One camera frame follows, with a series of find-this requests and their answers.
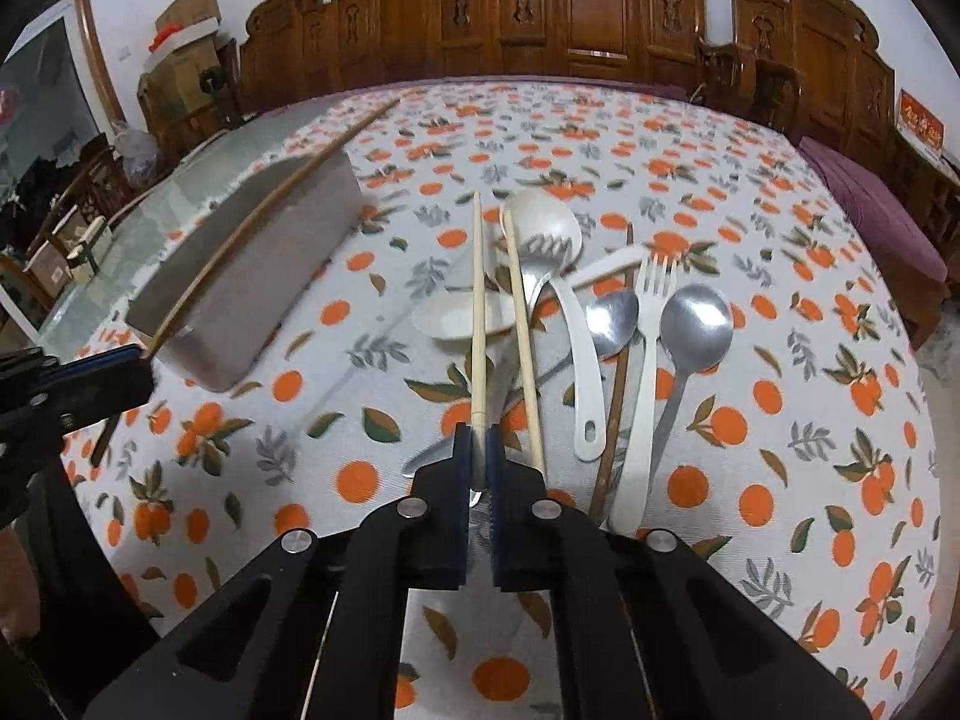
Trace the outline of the white ceramic soup spoon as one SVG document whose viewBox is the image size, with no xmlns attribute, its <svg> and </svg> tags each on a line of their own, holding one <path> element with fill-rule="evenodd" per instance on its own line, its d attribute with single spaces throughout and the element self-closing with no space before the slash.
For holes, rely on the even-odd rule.
<svg viewBox="0 0 960 720">
<path fill-rule="evenodd" d="M 644 249 L 640 244 L 625 245 L 613 250 L 599 260 L 568 271 L 565 281 L 571 289 L 584 288 L 604 278 L 612 277 L 619 271 L 635 270 L 644 259 Z M 514 304 L 506 293 L 485 293 L 487 312 L 485 327 L 490 333 L 501 332 L 514 325 Z M 459 293 L 434 293 L 412 314 L 413 325 L 421 333 L 435 340 L 465 340 L 472 334 L 472 291 Z"/>
</svg>

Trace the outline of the small metal spoon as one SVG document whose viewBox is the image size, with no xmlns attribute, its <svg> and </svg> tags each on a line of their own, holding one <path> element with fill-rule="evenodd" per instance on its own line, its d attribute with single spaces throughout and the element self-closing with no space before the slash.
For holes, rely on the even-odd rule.
<svg viewBox="0 0 960 720">
<path fill-rule="evenodd" d="M 579 304 L 574 293 L 562 304 L 568 322 L 571 351 L 560 361 L 539 374 L 535 385 L 540 387 L 565 367 L 574 369 L 574 395 L 584 392 L 597 401 L 589 406 L 597 424 L 605 422 L 604 389 L 599 362 L 617 356 L 630 343 L 640 315 L 640 301 L 630 289 L 615 289 L 591 305 Z M 415 327 L 435 340 L 463 340 L 472 328 L 472 300 L 466 293 L 439 294 L 415 312 Z M 493 371 L 488 384 L 488 416 L 505 414 L 523 401 L 523 390 L 506 390 L 519 371 L 516 344 L 505 349 L 503 360 Z"/>
</svg>

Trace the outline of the white plastic fork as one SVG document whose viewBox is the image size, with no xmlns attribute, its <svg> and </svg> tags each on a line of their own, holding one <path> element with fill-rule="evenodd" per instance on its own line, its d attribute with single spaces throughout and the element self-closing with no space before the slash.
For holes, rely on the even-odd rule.
<svg viewBox="0 0 960 720">
<path fill-rule="evenodd" d="M 641 527 L 649 493 L 661 317 L 675 291 L 675 268 L 669 255 L 652 255 L 647 259 L 640 266 L 636 286 L 640 298 L 638 330 L 643 339 L 643 366 L 630 437 L 607 520 L 608 528 L 623 536 L 633 536 Z"/>
</svg>

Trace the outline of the light wooden chopstick right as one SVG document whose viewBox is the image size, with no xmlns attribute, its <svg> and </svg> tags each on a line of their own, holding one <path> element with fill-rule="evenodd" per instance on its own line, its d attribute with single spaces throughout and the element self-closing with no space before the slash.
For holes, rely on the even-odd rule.
<svg viewBox="0 0 960 720">
<path fill-rule="evenodd" d="M 530 320 L 524 319 L 524 296 L 521 275 L 519 275 L 519 257 L 517 257 L 516 224 L 512 211 L 503 211 L 503 232 L 508 249 L 509 274 L 511 275 L 511 296 L 514 302 L 514 333 L 517 333 L 517 348 L 521 360 L 521 385 L 523 386 L 524 410 L 527 415 L 527 433 L 529 434 L 529 465 L 540 475 L 545 474 L 544 439 L 539 418 L 539 395 L 535 383 L 534 353 L 530 341 Z"/>
</svg>

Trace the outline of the large metal spoon right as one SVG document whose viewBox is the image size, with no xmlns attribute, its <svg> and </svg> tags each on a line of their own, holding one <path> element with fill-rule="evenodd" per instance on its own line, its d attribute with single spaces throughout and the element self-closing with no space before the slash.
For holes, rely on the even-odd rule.
<svg viewBox="0 0 960 720">
<path fill-rule="evenodd" d="M 732 335 L 731 307 L 708 284 L 682 286 L 667 301 L 661 317 L 661 340 L 674 363 L 674 383 L 652 434 L 651 476 L 656 476 L 661 465 L 688 379 L 718 366 L 731 348 Z"/>
</svg>

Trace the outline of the metal spork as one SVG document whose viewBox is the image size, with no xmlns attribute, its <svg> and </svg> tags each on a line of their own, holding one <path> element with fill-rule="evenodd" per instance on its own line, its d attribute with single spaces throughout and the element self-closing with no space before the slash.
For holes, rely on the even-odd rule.
<svg viewBox="0 0 960 720">
<path fill-rule="evenodd" d="M 571 244 L 573 241 L 570 238 L 548 234 L 534 234 L 527 241 L 517 243 L 519 275 L 523 285 L 524 319 L 530 320 L 532 317 L 547 281 L 565 268 L 571 254 Z M 494 416 L 502 418 L 511 410 L 511 390 L 519 372 L 521 360 L 517 348 L 517 333 L 512 333 L 494 371 L 491 394 L 488 395 Z"/>
</svg>

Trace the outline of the white plastic ladle spoon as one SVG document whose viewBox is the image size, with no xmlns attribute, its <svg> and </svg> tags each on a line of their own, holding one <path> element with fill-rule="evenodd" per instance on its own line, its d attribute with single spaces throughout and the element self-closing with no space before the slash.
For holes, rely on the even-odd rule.
<svg viewBox="0 0 960 720">
<path fill-rule="evenodd" d="M 597 460 L 605 447 L 601 368 L 584 309 L 565 281 L 565 271 L 581 254 L 581 228 L 566 205 L 541 188 L 514 193 L 506 200 L 505 211 L 509 220 L 501 221 L 501 229 L 512 231 L 526 316 L 532 317 L 548 284 L 566 322 L 574 374 L 574 456 Z"/>
</svg>

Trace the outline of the stacked cardboard boxes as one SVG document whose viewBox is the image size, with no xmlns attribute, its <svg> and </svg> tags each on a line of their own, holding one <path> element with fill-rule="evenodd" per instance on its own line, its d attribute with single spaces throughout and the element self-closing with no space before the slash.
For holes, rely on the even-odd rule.
<svg viewBox="0 0 960 720">
<path fill-rule="evenodd" d="M 220 25 L 218 0 L 174 0 L 156 18 L 137 99 L 167 164 L 239 124 L 236 43 Z"/>
</svg>

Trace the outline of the purple seat cushion right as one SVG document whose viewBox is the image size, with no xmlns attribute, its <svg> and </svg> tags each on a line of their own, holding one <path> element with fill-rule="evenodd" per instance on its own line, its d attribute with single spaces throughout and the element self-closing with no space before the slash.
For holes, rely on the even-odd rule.
<svg viewBox="0 0 960 720">
<path fill-rule="evenodd" d="M 857 234 L 871 249 L 895 255 L 924 277 L 947 281 L 947 264 L 884 181 L 844 154 L 802 137 L 797 151 L 828 188 Z"/>
</svg>

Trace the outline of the carved wooden sofa bench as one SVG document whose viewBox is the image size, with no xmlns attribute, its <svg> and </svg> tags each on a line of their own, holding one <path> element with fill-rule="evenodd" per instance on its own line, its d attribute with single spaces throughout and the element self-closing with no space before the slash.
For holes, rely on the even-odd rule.
<svg viewBox="0 0 960 720">
<path fill-rule="evenodd" d="M 255 110 L 382 83 L 571 76 L 676 86 L 721 109 L 750 103 L 751 43 L 713 46 L 704 0 L 265 0 L 239 49 Z"/>
</svg>

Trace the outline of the red sign plaque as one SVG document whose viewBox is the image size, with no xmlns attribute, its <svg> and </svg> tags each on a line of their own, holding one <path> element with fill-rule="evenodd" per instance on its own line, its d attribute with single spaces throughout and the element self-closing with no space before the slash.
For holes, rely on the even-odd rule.
<svg viewBox="0 0 960 720">
<path fill-rule="evenodd" d="M 910 135 L 913 135 L 924 148 L 939 154 L 944 146 L 946 127 L 939 117 L 921 104 L 906 89 L 898 94 L 898 123 Z"/>
</svg>

